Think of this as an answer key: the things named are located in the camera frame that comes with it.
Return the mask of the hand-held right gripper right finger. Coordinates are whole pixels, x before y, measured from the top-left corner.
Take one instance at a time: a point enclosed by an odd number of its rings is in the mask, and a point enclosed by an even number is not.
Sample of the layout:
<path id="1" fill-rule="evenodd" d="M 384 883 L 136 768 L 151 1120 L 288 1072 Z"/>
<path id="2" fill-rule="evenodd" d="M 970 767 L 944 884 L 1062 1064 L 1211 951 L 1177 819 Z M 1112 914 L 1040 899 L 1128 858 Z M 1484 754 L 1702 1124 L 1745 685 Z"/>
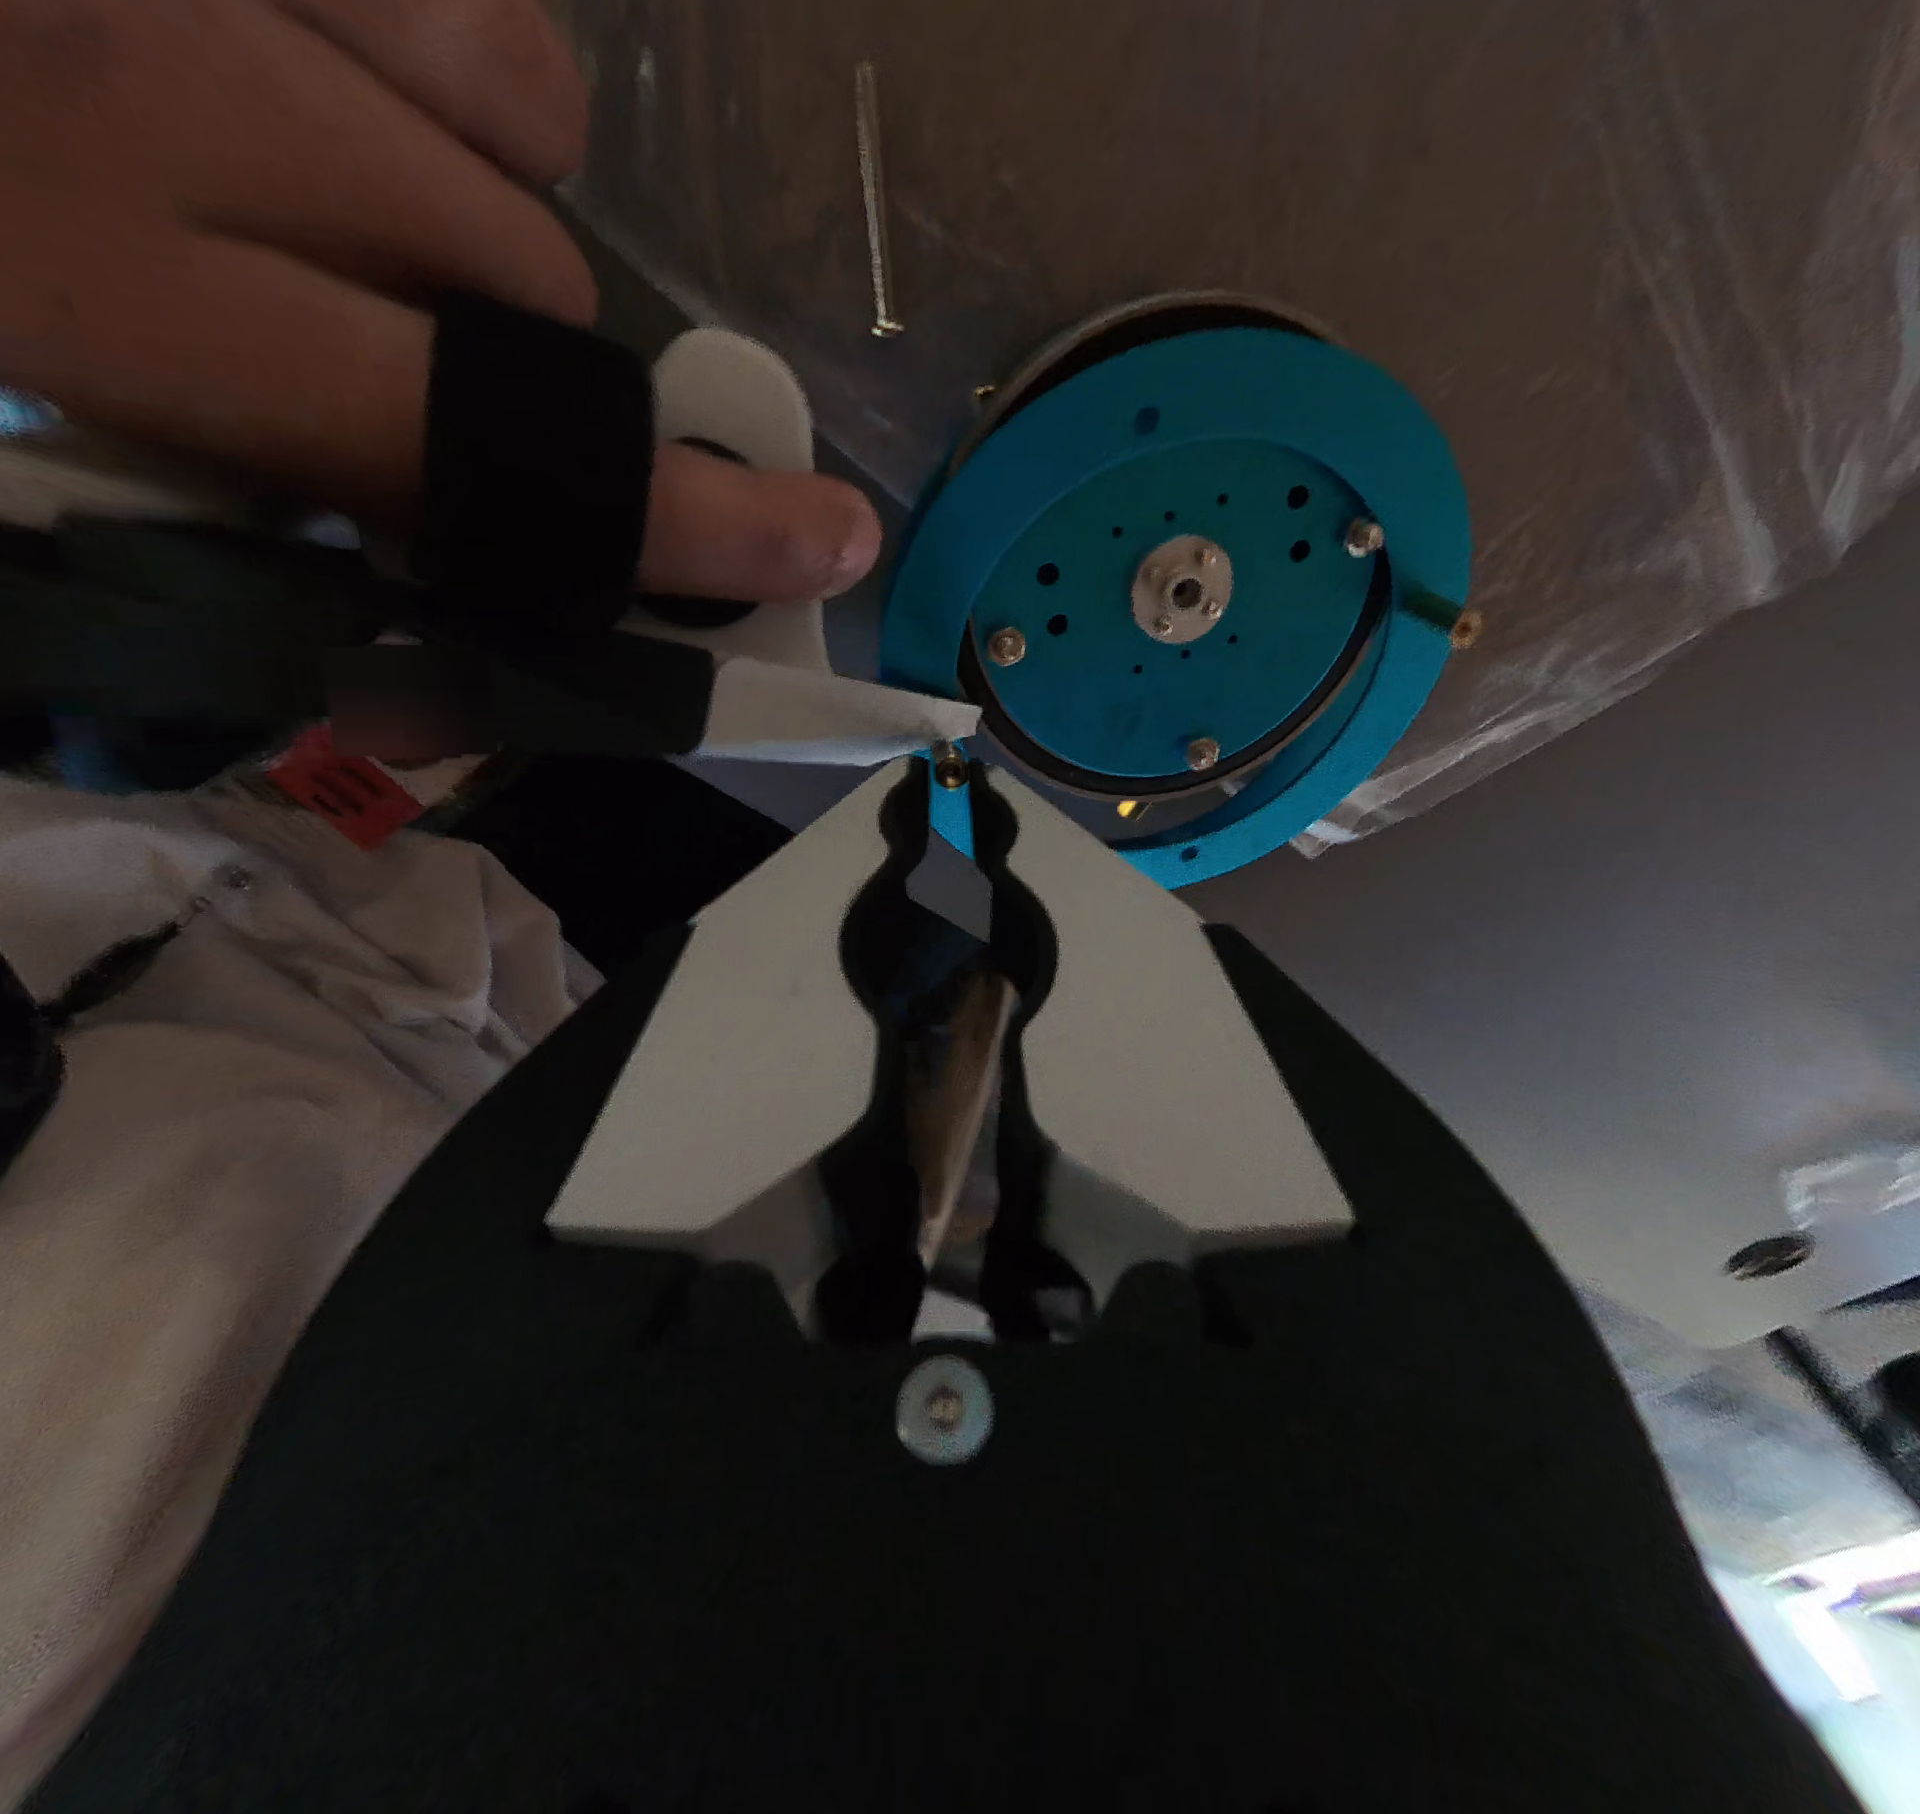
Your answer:
<path id="1" fill-rule="evenodd" d="M 1013 996 L 991 1334 L 1081 1339 L 1135 1268 L 1343 1241 L 1353 1206 L 1202 918 L 1006 770 L 971 767 L 967 802 Z"/>

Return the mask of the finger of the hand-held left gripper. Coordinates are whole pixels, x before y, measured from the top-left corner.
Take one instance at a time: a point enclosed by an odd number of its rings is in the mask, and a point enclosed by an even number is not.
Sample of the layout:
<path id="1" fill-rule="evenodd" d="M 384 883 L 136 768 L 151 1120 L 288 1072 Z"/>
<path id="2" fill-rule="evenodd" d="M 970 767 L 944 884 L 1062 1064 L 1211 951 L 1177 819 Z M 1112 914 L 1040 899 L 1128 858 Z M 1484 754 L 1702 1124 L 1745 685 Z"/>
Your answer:
<path id="1" fill-rule="evenodd" d="M 692 760 L 871 768 L 966 744 L 980 707 L 917 690 L 729 657 L 717 663 Z"/>

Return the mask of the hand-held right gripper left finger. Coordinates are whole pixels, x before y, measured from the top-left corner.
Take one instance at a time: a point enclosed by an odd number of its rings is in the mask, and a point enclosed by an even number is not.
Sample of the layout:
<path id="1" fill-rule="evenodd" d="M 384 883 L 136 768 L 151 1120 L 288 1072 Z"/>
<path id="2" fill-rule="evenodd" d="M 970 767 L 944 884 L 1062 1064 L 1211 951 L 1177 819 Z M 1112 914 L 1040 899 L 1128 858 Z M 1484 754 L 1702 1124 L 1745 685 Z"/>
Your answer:
<path id="1" fill-rule="evenodd" d="M 886 969 L 930 835 L 889 762 L 688 926 L 544 1229 L 755 1267 L 818 1337 L 905 1337 L 926 1290 Z"/>

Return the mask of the blue round metal turntable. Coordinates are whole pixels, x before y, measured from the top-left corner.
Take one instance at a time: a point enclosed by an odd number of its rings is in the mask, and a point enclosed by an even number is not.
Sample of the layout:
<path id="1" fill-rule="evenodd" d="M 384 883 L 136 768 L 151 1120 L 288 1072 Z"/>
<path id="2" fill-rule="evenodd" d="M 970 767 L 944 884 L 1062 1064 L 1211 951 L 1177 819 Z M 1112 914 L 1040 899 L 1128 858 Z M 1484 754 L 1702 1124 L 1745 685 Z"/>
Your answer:
<path id="1" fill-rule="evenodd" d="M 1357 516 L 1377 555 L 1348 555 Z M 1447 438 L 1385 370 L 1247 299 L 1151 297 L 986 399 L 905 525 L 875 660 L 978 707 L 1021 781 L 1182 891 L 1379 770 L 1453 654 L 1399 596 L 1470 606 L 1472 563 Z M 997 668 L 1006 627 L 1026 654 Z M 1220 759 L 1194 773 L 1200 736 Z"/>

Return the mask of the grey desk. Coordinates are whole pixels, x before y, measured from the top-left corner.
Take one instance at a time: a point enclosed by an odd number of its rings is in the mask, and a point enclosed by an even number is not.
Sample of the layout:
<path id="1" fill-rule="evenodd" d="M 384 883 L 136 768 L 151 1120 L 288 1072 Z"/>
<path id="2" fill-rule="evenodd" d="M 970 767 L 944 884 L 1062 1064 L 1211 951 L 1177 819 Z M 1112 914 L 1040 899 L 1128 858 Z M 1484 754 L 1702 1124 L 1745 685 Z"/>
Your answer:
<path id="1" fill-rule="evenodd" d="M 1914 1279 L 1916 501 L 1460 799 L 1176 899 L 1693 1346 Z"/>

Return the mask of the person's left hand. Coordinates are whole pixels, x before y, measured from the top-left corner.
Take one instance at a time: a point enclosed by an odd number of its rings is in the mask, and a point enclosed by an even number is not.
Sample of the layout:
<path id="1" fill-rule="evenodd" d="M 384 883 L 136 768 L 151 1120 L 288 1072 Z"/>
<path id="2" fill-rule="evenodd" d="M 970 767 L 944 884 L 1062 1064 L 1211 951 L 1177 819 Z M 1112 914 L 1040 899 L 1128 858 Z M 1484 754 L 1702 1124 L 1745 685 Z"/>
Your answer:
<path id="1" fill-rule="evenodd" d="M 597 320 L 544 0 L 1 0 L 3 386 L 418 576 L 432 307 Z"/>

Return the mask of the red id badge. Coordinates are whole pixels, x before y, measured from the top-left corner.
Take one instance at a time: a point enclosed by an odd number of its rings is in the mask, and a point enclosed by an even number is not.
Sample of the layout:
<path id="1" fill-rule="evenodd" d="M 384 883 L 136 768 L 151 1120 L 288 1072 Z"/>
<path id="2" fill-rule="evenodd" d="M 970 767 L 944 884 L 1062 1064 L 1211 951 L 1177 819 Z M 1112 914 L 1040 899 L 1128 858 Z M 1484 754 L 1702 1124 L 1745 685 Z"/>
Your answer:
<path id="1" fill-rule="evenodd" d="M 418 827 L 427 809 L 391 770 L 369 756 L 344 752 L 330 722 L 295 732 L 263 767 L 277 801 L 317 819 L 360 853 L 373 853 Z"/>

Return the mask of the long steel screw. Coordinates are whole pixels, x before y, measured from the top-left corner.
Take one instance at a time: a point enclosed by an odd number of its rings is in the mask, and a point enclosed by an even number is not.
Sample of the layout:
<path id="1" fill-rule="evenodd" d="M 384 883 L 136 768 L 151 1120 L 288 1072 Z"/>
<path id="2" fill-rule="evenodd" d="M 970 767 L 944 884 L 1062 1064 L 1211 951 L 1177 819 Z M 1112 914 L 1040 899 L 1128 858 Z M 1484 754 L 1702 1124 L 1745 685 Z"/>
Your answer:
<path id="1" fill-rule="evenodd" d="M 900 319 L 894 253 L 889 235 L 889 207 L 886 193 L 881 113 L 875 65 L 859 59 L 852 70 L 853 149 L 858 165 L 859 205 L 868 251 L 868 278 L 871 297 L 870 332 L 875 341 L 896 341 L 903 334 Z"/>

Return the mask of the person's beige shirt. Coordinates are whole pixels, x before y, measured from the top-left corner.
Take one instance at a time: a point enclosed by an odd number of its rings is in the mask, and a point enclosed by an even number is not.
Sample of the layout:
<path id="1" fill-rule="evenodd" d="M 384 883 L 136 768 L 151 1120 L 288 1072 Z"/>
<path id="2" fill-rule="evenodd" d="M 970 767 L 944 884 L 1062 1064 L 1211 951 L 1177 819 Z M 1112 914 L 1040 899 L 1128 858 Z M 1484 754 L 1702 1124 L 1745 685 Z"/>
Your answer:
<path id="1" fill-rule="evenodd" d="M 204 1539 L 413 1171 L 589 992 L 465 844 L 236 786 L 3 777 L 3 988 L 53 1092 L 3 1153 L 1 1749 L 24 1804 Z"/>

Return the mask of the clear plastic bag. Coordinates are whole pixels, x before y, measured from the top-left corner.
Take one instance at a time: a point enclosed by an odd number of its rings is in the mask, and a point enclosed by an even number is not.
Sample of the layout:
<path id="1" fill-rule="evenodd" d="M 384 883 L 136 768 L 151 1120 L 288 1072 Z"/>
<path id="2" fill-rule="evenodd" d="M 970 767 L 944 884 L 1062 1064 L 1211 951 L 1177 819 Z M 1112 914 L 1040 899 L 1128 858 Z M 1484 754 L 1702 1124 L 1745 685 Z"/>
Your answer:
<path id="1" fill-rule="evenodd" d="M 1310 848 L 1635 694 L 1916 488 L 1917 0 L 546 5 L 578 218 L 900 503 L 975 390 L 1139 299 L 1266 302 L 1423 402 L 1489 632 Z"/>

